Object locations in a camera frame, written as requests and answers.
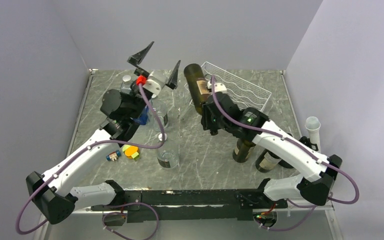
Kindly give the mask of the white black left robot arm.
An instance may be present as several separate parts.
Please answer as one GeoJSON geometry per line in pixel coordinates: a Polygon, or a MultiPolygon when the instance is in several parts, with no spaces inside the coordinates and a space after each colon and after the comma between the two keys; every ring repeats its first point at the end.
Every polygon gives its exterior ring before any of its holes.
{"type": "Polygon", "coordinates": [[[146,47],[128,58],[137,77],[129,89],[109,89],[103,94],[100,110],[106,119],[92,136],[56,166],[27,176],[29,201],[50,224],[62,222],[78,209],[101,205],[117,210],[125,202],[125,191],[114,180],[86,187],[79,187],[78,183],[96,164],[121,156],[122,146],[131,143],[139,128],[136,119],[152,95],[158,95],[164,87],[177,88],[178,65],[168,77],[140,66],[149,50],[146,47]]]}

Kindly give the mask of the dark olive wine bottle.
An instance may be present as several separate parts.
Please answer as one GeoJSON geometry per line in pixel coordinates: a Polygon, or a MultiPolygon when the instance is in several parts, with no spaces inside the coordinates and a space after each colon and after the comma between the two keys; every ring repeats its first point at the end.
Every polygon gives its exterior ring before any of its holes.
{"type": "Polygon", "coordinates": [[[197,63],[191,63],[184,68],[183,74],[186,78],[194,108],[199,115],[202,115],[202,104],[205,103],[211,95],[211,92],[207,88],[208,81],[205,79],[202,68],[197,63]]]}

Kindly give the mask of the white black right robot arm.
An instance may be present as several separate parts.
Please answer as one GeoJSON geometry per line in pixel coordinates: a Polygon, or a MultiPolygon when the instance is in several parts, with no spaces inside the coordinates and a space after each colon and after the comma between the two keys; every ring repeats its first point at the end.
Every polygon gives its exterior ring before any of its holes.
{"type": "Polygon", "coordinates": [[[201,108],[205,131],[216,135],[218,130],[225,130],[265,148],[299,172],[294,177],[263,180],[263,189],[256,193],[259,206],[268,208],[275,201],[291,198],[303,198],[316,206],[326,204],[343,162],[339,156],[326,156],[307,147],[258,109],[239,109],[226,93],[211,95],[201,108]]]}

